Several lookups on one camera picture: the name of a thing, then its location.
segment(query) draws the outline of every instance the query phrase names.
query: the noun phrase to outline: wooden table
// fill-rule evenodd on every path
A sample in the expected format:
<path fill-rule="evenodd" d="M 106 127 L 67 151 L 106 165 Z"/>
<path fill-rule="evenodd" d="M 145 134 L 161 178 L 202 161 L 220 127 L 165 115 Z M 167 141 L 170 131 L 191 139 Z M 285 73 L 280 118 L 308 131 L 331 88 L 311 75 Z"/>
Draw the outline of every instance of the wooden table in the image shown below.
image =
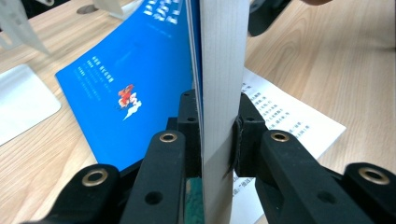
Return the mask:
<path fill-rule="evenodd" d="M 54 77 L 120 24 L 103 11 L 76 13 L 91 2 L 31 19 L 51 55 L 0 49 L 0 73 L 29 64 L 63 105 L 0 146 L 0 223 L 42 218 L 70 178 L 95 163 Z M 342 173 L 368 161 L 396 173 L 395 1 L 293 1 L 268 32 L 247 40 L 246 67 L 346 126 L 321 164 Z"/>

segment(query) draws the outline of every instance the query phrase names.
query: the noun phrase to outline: white paper sheet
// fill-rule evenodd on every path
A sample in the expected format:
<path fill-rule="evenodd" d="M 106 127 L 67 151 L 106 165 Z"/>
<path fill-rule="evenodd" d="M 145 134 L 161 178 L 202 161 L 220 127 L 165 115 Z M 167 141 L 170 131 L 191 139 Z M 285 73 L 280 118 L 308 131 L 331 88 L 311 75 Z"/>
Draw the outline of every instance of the white paper sheet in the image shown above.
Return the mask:
<path fill-rule="evenodd" d="M 269 130 L 292 133 L 316 159 L 346 129 L 247 69 L 242 92 L 262 114 Z M 231 223 L 254 223 L 262 214 L 254 178 L 238 178 L 234 175 Z"/>
<path fill-rule="evenodd" d="M 0 146 L 60 108 L 61 103 L 28 65 L 0 74 Z"/>

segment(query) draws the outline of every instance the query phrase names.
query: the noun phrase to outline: book pages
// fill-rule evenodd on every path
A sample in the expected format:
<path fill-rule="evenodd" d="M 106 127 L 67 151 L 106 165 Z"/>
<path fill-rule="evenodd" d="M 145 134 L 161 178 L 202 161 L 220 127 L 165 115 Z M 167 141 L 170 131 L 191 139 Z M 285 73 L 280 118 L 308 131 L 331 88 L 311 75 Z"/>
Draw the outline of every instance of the book pages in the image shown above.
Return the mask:
<path fill-rule="evenodd" d="M 248 31 L 248 0 L 202 0 L 203 184 L 206 223 L 230 221 L 232 127 L 238 114 Z"/>

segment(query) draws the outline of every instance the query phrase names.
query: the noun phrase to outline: metal screw hole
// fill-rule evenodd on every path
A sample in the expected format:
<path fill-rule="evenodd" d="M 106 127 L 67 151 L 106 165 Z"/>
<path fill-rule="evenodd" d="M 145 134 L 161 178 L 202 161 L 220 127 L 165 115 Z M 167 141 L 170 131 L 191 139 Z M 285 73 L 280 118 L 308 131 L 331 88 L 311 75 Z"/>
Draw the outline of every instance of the metal screw hole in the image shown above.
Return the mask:
<path fill-rule="evenodd" d="M 82 177 L 82 185 L 85 187 L 94 187 L 102 184 L 108 177 L 108 173 L 105 169 L 94 169 L 89 171 L 84 177 Z"/>
<path fill-rule="evenodd" d="M 287 142 L 289 141 L 289 136 L 283 133 L 272 133 L 271 138 L 277 142 Z"/>
<path fill-rule="evenodd" d="M 177 140 L 177 135 L 174 133 L 164 133 L 160 136 L 160 140 L 165 143 L 175 142 Z"/>
<path fill-rule="evenodd" d="M 359 169 L 359 174 L 364 179 L 377 185 L 387 185 L 390 182 L 389 178 L 386 175 L 370 167 L 361 167 Z"/>

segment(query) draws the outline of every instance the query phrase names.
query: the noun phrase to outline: blue brochure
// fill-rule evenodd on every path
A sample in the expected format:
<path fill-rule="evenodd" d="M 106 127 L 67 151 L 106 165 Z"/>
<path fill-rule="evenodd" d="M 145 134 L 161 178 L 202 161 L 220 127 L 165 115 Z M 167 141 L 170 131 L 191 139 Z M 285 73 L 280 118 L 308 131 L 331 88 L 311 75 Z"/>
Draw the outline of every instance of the blue brochure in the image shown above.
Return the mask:
<path fill-rule="evenodd" d="M 56 74 L 98 162 L 143 159 L 192 87 L 186 4 L 144 1 L 97 46 Z"/>

